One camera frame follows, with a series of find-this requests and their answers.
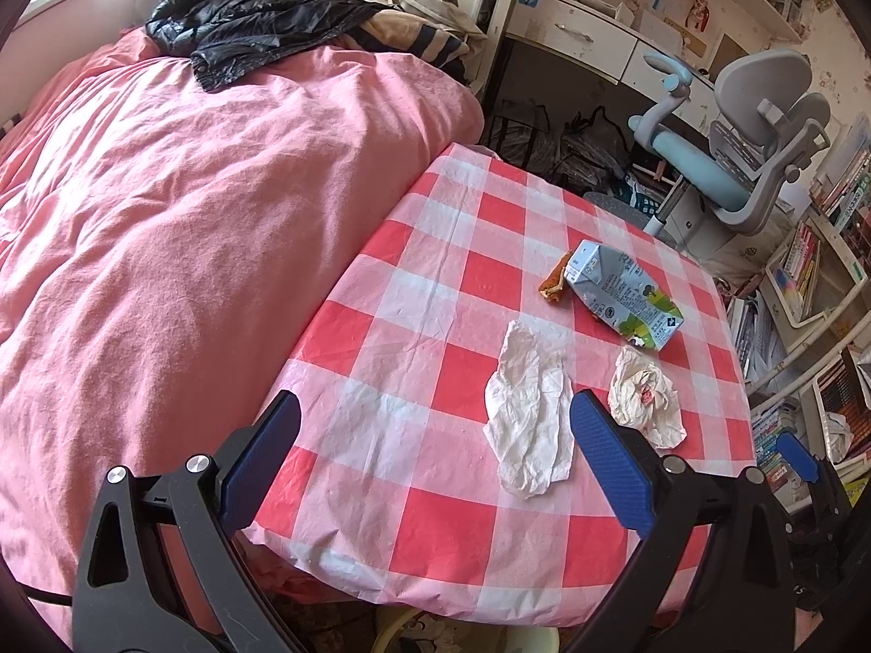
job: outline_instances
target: silver bolt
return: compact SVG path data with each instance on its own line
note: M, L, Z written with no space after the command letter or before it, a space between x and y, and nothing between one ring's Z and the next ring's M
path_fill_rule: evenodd
M191 473L199 473L208 469L209 461L210 459L205 454L197 454L187 460L185 467Z
M750 483L755 483L757 486L765 483L765 475L762 473L762 469L757 469L756 466L751 466L750 469L746 470L745 474Z
M668 473L684 473L686 471L686 462L674 454L665 457L662 460L662 466Z
M109 483L120 483L123 482L126 475L127 470L123 466L115 466L113 469L109 469L109 473L106 475L106 480Z

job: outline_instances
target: pink blanket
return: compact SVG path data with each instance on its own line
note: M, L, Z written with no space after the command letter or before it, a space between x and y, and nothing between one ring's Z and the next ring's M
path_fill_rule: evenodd
M212 94L157 54L133 31L70 64L0 143L0 549L51 591L106 470L249 424L382 219L482 128L407 54L320 47Z

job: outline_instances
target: red and white tablecloth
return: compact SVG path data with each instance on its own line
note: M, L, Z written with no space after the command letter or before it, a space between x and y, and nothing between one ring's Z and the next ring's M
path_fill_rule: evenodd
M629 253L683 311L659 353L687 431L674 452L723 475L751 464L749 409L711 278L576 196L455 145L351 263L275 382L273 395L299 396L302 431L249 538L371 602L491 623L589 617L635 534L579 450L566 482L523 501L500 487L482 432L484 385L513 319L562 353L577 390L607 404L623 340L574 296L555 306L537 292L585 238ZM685 595L703 545L697 530L666 605Z

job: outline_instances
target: black puffer jacket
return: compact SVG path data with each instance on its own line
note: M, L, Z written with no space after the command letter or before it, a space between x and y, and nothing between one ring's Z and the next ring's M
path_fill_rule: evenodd
M145 31L167 56L188 56L205 90L319 46L385 8L362 0L166 0Z

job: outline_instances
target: blue gripper pad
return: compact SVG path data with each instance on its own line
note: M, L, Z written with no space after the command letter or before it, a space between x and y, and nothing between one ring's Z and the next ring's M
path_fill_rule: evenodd
M628 430L614 422L598 398L589 390L578 392L569 410L572 434L602 486L608 504L620 525L636 530L643 540L650 533L653 512L653 484L641 465L620 439L617 430ZM648 444L644 447L651 450Z
M237 430L244 436L254 434L220 484L218 520L228 537L254 521L293 447L301 421L299 399L293 392L282 391L252 427Z
M820 466L805 446L791 432L781 433L777 438L777 451L787 460L789 466L795 469L800 479L807 483L816 483L820 478Z

